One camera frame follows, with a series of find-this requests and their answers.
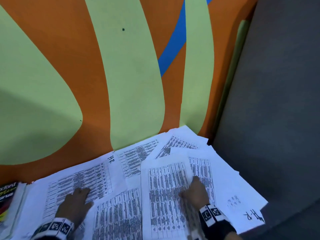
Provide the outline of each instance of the painted wall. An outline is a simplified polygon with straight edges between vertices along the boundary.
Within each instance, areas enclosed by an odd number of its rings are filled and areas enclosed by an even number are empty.
[[[0,183],[181,125],[209,137],[257,0],[0,0]]]

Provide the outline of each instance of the book cover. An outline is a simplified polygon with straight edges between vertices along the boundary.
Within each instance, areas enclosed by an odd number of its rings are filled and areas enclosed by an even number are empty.
[[[6,219],[17,186],[18,182],[0,186],[0,225]]]

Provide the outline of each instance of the gray partition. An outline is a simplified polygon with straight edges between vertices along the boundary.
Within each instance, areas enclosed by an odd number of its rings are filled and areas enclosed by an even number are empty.
[[[213,143],[269,201],[248,236],[320,198],[319,43],[320,0],[258,1]]]

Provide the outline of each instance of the stack of papers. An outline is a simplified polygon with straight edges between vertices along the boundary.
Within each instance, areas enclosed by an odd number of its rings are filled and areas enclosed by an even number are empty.
[[[203,238],[198,214],[178,196],[194,175],[238,234],[264,224],[267,201],[206,143],[182,126],[39,179],[26,187],[14,236],[30,239],[67,194],[89,187],[94,206],[78,239],[187,239],[194,230]]]

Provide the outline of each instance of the hand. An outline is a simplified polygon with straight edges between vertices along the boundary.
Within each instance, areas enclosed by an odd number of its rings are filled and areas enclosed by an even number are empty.
[[[58,207],[55,217],[67,218],[74,223],[74,229],[77,229],[94,205],[93,202],[86,203],[89,192],[89,188],[76,188],[73,194],[67,194],[62,204]]]
[[[197,211],[209,204],[206,187],[201,183],[198,176],[193,176],[190,187],[180,192],[179,196],[186,199]]]

